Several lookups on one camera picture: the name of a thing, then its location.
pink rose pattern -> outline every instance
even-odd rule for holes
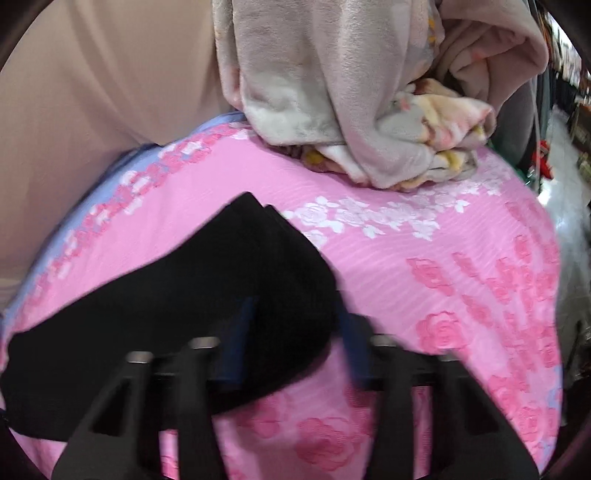
[[[416,324],[418,345],[428,353],[455,350],[461,358],[470,359],[469,322],[482,327],[480,331],[488,336],[496,332],[497,338],[509,354],[505,372],[509,375],[491,375],[486,388],[491,397],[518,431],[531,454],[539,465],[549,460],[553,439],[557,435],[560,413],[556,408],[543,409],[539,404],[527,401],[532,391],[530,372],[540,368],[554,369],[561,365],[560,350],[553,318],[544,317],[556,296],[560,253],[555,241],[543,242],[539,231],[528,225],[527,217],[514,202],[505,207],[519,223],[528,227],[527,234],[516,235],[513,241],[514,257],[499,258],[495,263],[495,276],[482,281],[482,275],[470,256],[461,252],[452,254],[452,261],[458,266],[459,274],[472,281],[484,283],[503,309],[503,315],[495,317],[491,308],[480,297],[460,294],[466,315],[459,312],[442,311],[427,315]],[[535,204],[528,204],[531,213],[540,216]],[[546,265],[534,271],[534,249]],[[443,267],[435,260],[408,259],[415,279],[428,288],[446,288],[449,297],[455,296],[452,276],[444,273]],[[560,405],[560,389],[557,390],[556,405]]]
[[[359,440],[346,419],[307,419],[297,427],[297,456],[325,472],[347,465],[359,448]]]
[[[440,291],[447,297],[454,295],[453,284],[447,278],[439,263],[425,258],[409,258],[407,263],[410,265],[412,274],[417,281],[428,288]]]
[[[453,350],[461,356],[469,355],[466,329],[458,316],[452,312],[427,315],[417,323],[421,350],[438,354]]]
[[[281,431],[281,422],[287,419],[289,403],[289,397],[282,392],[262,398],[240,409],[236,414],[236,424],[252,430],[262,439],[270,439]]]
[[[111,220],[122,212],[129,213],[141,205],[142,196],[151,189],[164,184],[170,174],[180,171],[185,165],[195,163],[210,154],[212,147],[224,137],[229,137],[239,129],[250,129],[246,125],[220,125],[196,134],[187,140],[163,149],[159,162],[147,167],[144,172],[127,172],[110,200],[95,205],[82,220],[79,228],[71,232],[63,251],[47,266],[45,272],[36,278],[33,288],[16,314],[12,332],[25,329],[26,319],[35,306],[44,301],[49,286],[56,279],[64,277],[72,261],[80,253],[92,247],[96,239],[106,232]],[[547,220],[541,213],[537,202],[526,203],[530,213]],[[452,349],[470,363],[470,344],[474,340],[473,329],[477,335],[487,332],[496,334],[498,341],[509,353],[504,374],[490,375],[486,388],[491,397],[515,426],[530,452],[541,465],[548,460],[548,445],[556,437],[560,412],[558,408],[542,407],[528,399],[532,389],[529,375],[541,368],[554,369],[560,365],[560,353],[556,333],[550,321],[539,318],[540,304],[551,304],[556,295],[558,264],[560,255],[556,242],[544,242],[540,232],[528,224],[520,206],[506,202],[509,214],[525,227],[526,232],[516,235],[513,240],[514,257],[499,258],[490,268],[479,269],[478,262],[464,252],[455,252],[451,260],[458,267],[457,273],[446,271],[441,262],[432,258],[409,258],[407,265],[412,277],[424,287],[442,294],[448,301],[458,298],[460,303],[447,310],[436,310],[419,320],[415,332],[420,348],[428,353],[440,353]],[[534,253],[539,253],[546,265],[545,269],[534,269]],[[454,281],[455,275],[485,284],[491,299],[503,310],[502,316],[493,313],[489,306],[491,300],[480,294],[476,297],[470,292],[459,291]],[[525,316],[518,316],[522,311]],[[2,355],[8,339],[2,339]],[[334,472],[350,464],[356,455],[361,454],[362,445],[369,441],[374,430],[373,395],[360,393],[352,387],[343,392],[348,406],[348,414],[343,417],[311,417],[296,421],[288,397],[283,393],[262,399],[235,413],[235,423],[239,428],[252,432],[263,441],[273,441],[286,435],[286,428],[297,431],[294,451],[297,457],[319,468]],[[424,390],[415,395],[415,413],[430,408],[430,396]],[[556,389],[554,405],[559,406],[561,390]],[[430,451],[430,423],[417,422],[417,470],[418,476],[428,473],[428,453]],[[237,459],[224,455],[226,469],[231,480],[246,480],[244,468],[238,466]],[[170,478],[178,478],[176,459],[163,456],[163,472]]]

beige wall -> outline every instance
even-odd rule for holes
[[[54,0],[0,72],[0,311],[118,155],[228,110],[210,0]]]

pink blanket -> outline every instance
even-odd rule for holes
[[[408,348],[454,349],[510,419],[538,467],[558,431],[561,368],[554,330],[558,250],[531,192],[495,154],[469,180],[413,194],[358,189],[261,147],[245,124],[177,142],[121,173],[108,200],[47,259],[5,325],[26,330],[97,286],[172,250],[244,191],[275,205],[335,268],[352,312]],[[428,472],[430,397],[416,389],[415,476]],[[313,375],[215,419],[233,480],[351,480],[371,448],[374,397],[355,391],[340,342]],[[63,444],[17,435],[48,475]],[[174,432],[164,473],[178,478]]]

red object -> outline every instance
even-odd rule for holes
[[[549,154],[550,154],[550,146],[548,145],[548,142],[546,140],[542,140],[540,142],[540,147],[534,151],[534,153],[532,155],[532,160],[533,160],[533,163],[535,166],[539,162],[540,174],[544,178],[547,178],[548,180],[552,180],[554,178],[554,176],[552,175],[552,171],[550,170],[550,167],[548,166],[548,155]]]

metal screw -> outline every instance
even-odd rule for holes
[[[591,345],[591,327],[587,327],[585,330],[583,330],[581,335],[583,337],[583,343],[586,346]]]
[[[457,362],[459,358],[456,357],[456,354],[453,353],[453,351],[448,350],[443,355],[439,356],[439,360],[442,362]]]
[[[127,361],[130,364],[149,364],[154,356],[150,352],[130,352],[127,354]]]
[[[374,335],[371,337],[373,346],[396,346],[397,343],[389,335]]]
[[[199,337],[194,338],[189,342],[189,345],[193,349],[200,348],[215,348],[220,344],[220,339],[217,337]]]

